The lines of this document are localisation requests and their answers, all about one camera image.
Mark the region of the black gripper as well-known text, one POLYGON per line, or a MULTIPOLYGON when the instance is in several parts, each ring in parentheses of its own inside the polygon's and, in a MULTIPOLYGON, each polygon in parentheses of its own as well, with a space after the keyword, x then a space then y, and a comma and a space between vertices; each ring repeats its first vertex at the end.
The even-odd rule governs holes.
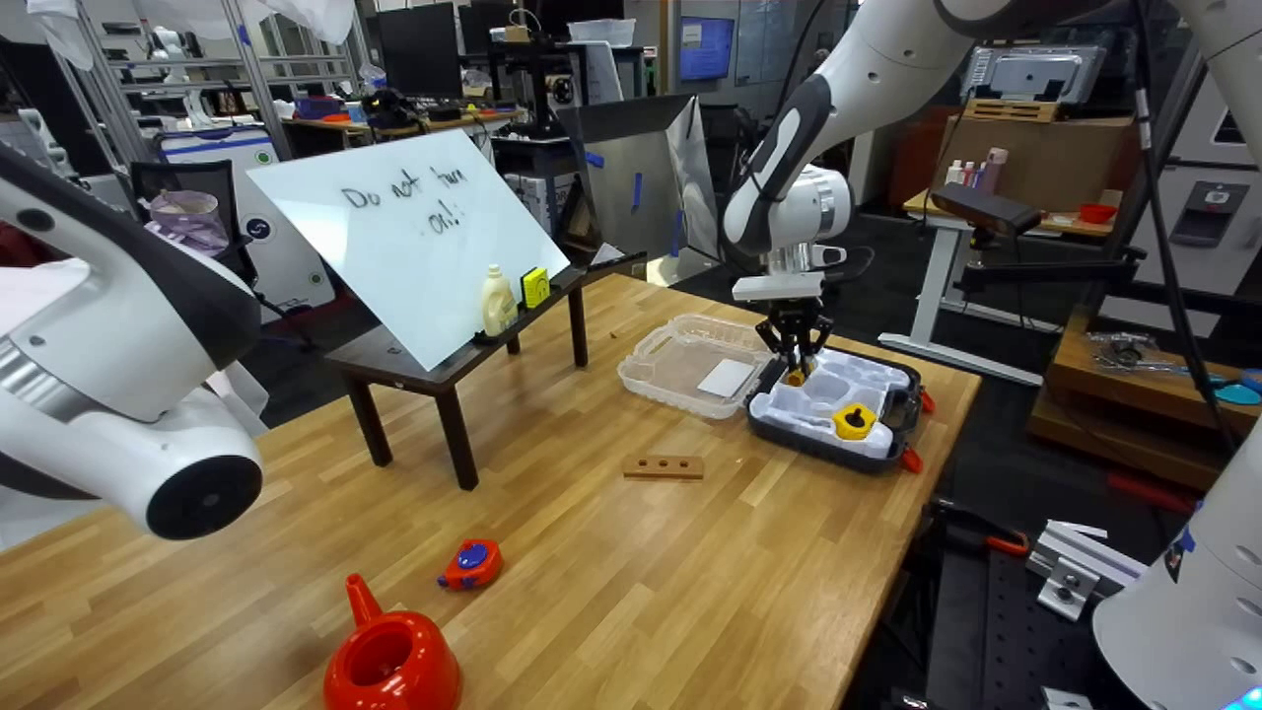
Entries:
POLYGON ((770 378, 793 373, 793 356, 801 356, 801 378, 813 378, 829 327, 816 299, 775 299, 762 322, 762 338, 772 347, 770 378))

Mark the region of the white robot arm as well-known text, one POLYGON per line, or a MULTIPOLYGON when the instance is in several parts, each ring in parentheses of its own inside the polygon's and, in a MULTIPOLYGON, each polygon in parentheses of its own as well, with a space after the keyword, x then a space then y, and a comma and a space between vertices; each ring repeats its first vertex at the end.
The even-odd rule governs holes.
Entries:
POLYGON ((258 336, 252 288, 14 146, 0 151, 0 222, 85 264, 0 336, 0 486, 103 502, 164 539, 232 526, 265 469, 207 378, 258 336))

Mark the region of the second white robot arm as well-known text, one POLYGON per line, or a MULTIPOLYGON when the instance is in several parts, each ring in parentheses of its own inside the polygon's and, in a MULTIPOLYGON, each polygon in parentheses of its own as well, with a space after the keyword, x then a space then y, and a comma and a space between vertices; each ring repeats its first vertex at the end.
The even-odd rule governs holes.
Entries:
MULTIPOLYGON (((764 264, 734 282, 736 303, 801 306, 805 322, 775 327, 772 352, 801 366, 816 341, 807 327, 822 303, 816 249, 853 222, 853 190, 816 156, 835 140, 916 113, 979 39, 1012 39, 1073 21, 1105 0, 862 0, 841 44, 789 96, 770 132, 742 164, 722 210, 734 249, 764 264)), ((1172 0, 1192 27, 1250 156, 1262 156, 1262 0, 1172 0)))

